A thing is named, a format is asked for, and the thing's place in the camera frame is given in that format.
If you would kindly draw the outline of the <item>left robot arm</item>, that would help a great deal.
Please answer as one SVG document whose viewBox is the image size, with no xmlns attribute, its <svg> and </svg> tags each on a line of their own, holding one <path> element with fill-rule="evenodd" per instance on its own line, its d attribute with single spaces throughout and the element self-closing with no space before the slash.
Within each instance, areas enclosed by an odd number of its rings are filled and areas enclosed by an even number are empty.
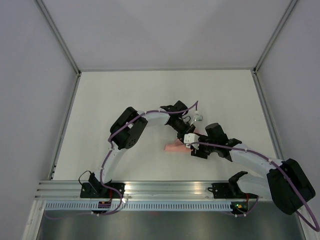
<svg viewBox="0 0 320 240">
<path fill-rule="evenodd" d="M 193 134 L 196 129 L 193 124 L 183 120 L 191 109 L 197 110 L 198 102 L 187 107 L 179 100 L 174 105 L 160 106 L 148 111 L 127 107 L 110 128 L 110 136 L 107 139 L 110 150 L 101 167 L 90 174 L 88 183 L 92 193 L 98 198 L 108 195 L 113 171 L 124 153 L 138 142 L 146 127 L 170 126 L 176 131 L 176 138 L 184 144 L 185 136 Z"/>
</svg>

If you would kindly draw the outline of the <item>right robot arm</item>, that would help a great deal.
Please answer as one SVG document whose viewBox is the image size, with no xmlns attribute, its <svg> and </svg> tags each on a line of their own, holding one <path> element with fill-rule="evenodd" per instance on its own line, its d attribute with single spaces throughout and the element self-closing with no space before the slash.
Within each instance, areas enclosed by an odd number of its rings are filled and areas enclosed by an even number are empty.
<svg viewBox="0 0 320 240">
<path fill-rule="evenodd" d="M 255 172 L 251 175 L 239 171 L 228 179 L 227 191 L 233 198 L 246 194 L 262 197 L 273 201 L 283 213 L 292 215 L 315 197 L 316 191 L 296 160 L 267 157 L 236 138 L 228 138 L 218 123 L 208 125 L 205 131 L 205 135 L 184 135 L 183 142 L 191 149 L 192 156 L 207 159 L 216 153 Z"/>
</svg>

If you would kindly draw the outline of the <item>pink cloth napkin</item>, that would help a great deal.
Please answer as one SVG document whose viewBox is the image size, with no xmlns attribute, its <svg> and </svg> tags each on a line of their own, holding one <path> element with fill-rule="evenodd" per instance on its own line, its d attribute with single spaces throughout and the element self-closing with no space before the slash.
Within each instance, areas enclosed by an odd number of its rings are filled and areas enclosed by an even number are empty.
<svg viewBox="0 0 320 240">
<path fill-rule="evenodd" d="M 195 134 L 200 135 L 200 132 L 196 129 Z M 164 147 L 164 151 L 167 153 L 191 153 L 192 149 L 186 148 L 183 142 L 176 139 L 173 143 L 168 143 Z"/>
</svg>

